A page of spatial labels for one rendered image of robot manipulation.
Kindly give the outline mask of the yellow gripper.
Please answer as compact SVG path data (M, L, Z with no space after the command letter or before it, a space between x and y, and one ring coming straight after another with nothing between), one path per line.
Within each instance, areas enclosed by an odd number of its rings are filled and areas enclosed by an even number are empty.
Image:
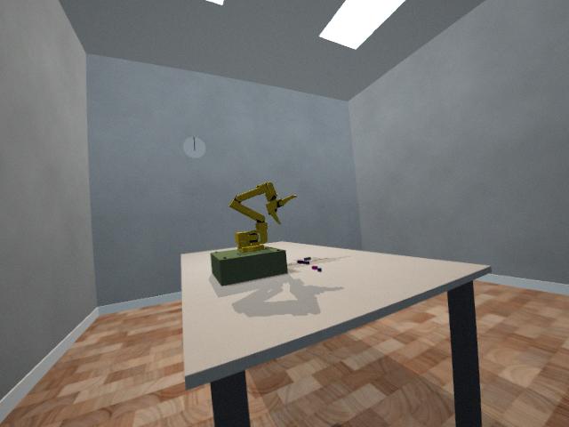
M281 222L278 220L277 215L276 215L276 210L278 207L283 206L284 204L286 204L287 201L291 200L292 198L295 198L297 196L289 196L285 199L282 200L282 198L276 200L272 200L270 201L270 203L266 204L266 207L268 209L268 214L271 215L278 224L281 224Z

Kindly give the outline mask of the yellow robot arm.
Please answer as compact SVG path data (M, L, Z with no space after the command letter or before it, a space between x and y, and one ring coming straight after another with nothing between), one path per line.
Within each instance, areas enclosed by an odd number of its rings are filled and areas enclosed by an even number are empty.
M257 221L257 223L255 224L256 230L238 232L240 245L238 245L237 250L243 253L262 250L264 249L264 245L261 244L265 244L268 241L268 235L267 235L268 224L265 222L265 216L240 204L242 201L250 197L261 195L263 193L266 193L265 196L268 202L276 199L277 193L275 192L274 186L272 182L268 182L257 186L256 189L245 192L244 194L241 195L237 195L235 199L231 201L232 203L230 203L229 205L229 207L237 210L239 213L244 214ZM256 233L260 233L260 241L258 241L259 234Z

